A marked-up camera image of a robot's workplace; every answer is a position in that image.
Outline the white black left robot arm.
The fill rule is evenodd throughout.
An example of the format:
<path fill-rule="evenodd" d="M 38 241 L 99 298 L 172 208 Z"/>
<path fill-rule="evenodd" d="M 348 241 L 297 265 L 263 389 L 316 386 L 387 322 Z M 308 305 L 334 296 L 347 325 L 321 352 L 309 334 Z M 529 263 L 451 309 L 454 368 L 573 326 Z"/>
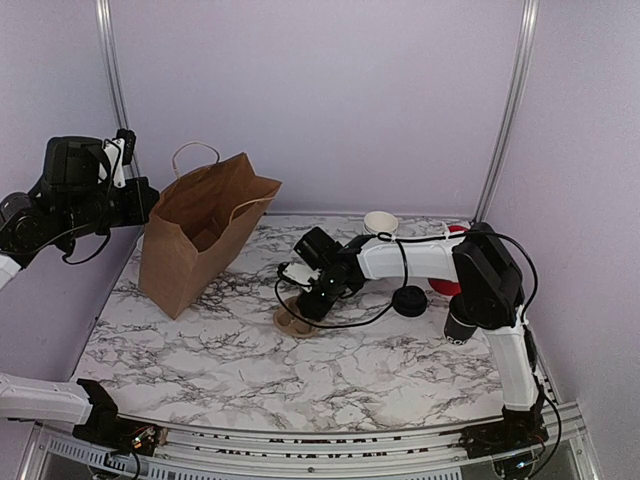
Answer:
<path fill-rule="evenodd" d="M 136 136 L 120 129 L 112 139 L 51 138 L 43 171 L 28 192 L 1 202 L 1 284 L 7 286 L 43 251 L 57 248 L 72 266 L 77 240 L 148 223 L 159 193 L 147 178 L 129 178 Z M 74 437 L 118 454 L 150 456 L 160 436 L 157 425 L 122 417 L 97 381 L 50 382 L 2 374 L 1 415 L 10 420 L 57 421 Z"/>

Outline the single black paper cup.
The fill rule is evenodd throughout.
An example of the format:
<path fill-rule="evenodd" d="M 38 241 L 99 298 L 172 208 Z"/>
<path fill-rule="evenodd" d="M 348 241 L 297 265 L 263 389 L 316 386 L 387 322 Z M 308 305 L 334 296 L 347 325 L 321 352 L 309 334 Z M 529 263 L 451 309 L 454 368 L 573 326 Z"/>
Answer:
<path fill-rule="evenodd" d="M 449 302 L 444 336 L 448 343 L 461 346 L 466 344 L 476 332 L 477 326 L 467 317 L 462 295 L 453 296 Z"/>

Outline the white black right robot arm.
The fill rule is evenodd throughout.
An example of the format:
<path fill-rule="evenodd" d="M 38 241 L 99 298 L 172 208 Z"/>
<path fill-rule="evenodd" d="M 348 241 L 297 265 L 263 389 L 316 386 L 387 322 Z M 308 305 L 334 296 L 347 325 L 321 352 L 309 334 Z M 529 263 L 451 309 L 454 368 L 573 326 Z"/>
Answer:
<path fill-rule="evenodd" d="M 542 409 L 545 393 L 537 375 L 537 349 L 526 311 L 523 274 L 506 243 L 509 237 L 487 223 L 431 237 L 362 234 L 346 244 L 315 227 L 295 245 L 308 275 L 289 316 L 324 329 L 335 303 L 357 293 L 369 281 L 399 278 L 389 307 L 415 318 L 427 308 L 426 294 L 412 278 L 450 282 L 458 290 L 449 301 L 444 335 L 462 345 L 481 330 L 489 342 L 502 387 L 501 418 L 467 427 L 461 443 L 471 458 L 526 448 L 549 437 Z"/>

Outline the brown paper bag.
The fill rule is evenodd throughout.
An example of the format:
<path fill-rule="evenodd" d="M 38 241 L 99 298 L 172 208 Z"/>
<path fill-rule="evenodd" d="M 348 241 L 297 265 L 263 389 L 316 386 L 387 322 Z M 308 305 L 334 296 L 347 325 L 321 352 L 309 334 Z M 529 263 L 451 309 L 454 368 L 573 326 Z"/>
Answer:
<path fill-rule="evenodd" d="M 227 225 L 232 208 L 280 188 L 256 174 L 246 153 L 183 174 L 161 193 L 145 227 L 140 290 L 177 318 L 237 258 L 269 206 L 242 209 Z"/>

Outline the brown cardboard cup carrier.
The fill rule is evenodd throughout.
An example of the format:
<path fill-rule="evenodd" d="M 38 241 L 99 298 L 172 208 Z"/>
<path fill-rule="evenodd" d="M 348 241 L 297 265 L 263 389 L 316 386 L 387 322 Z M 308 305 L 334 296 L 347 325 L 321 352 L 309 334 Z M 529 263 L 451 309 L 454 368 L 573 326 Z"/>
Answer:
<path fill-rule="evenodd" d="M 289 297 L 284 301 L 273 315 L 275 326 L 283 333 L 295 338 L 311 338 L 317 333 L 317 329 L 302 322 L 297 318 L 300 311 L 296 305 L 297 296 Z"/>

